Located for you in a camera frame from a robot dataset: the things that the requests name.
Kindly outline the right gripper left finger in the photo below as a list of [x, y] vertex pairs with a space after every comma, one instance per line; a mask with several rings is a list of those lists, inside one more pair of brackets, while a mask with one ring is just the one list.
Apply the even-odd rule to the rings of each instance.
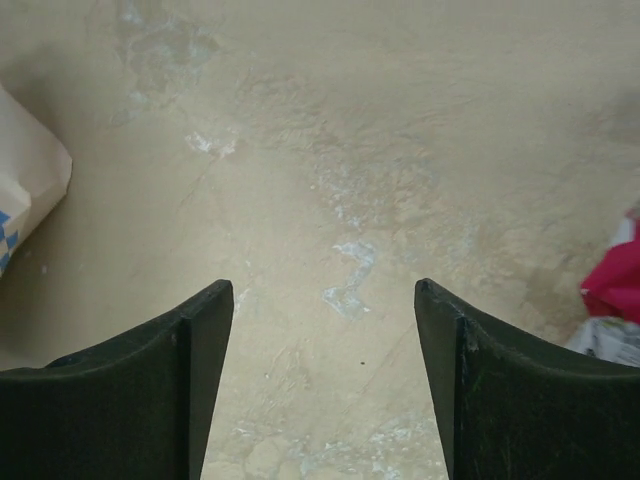
[[197, 479], [234, 312], [219, 280], [42, 368], [1, 374], [5, 479]]

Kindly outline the red Real snack bag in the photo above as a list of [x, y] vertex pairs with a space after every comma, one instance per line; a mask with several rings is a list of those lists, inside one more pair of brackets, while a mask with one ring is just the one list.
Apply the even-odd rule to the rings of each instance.
[[623, 217], [601, 261], [580, 286], [588, 320], [566, 347], [574, 352], [639, 366], [639, 205]]

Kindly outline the blue checkered paper bag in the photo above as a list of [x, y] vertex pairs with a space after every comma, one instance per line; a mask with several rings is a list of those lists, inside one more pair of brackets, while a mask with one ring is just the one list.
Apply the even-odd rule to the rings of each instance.
[[64, 145], [1, 91], [1, 270], [67, 193], [73, 162]]

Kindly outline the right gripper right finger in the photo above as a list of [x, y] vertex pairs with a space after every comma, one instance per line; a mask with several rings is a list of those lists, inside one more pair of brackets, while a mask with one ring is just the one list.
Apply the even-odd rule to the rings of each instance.
[[542, 340], [430, 279], [414, 310], [452, 479], [635, 479], [639, 372]]

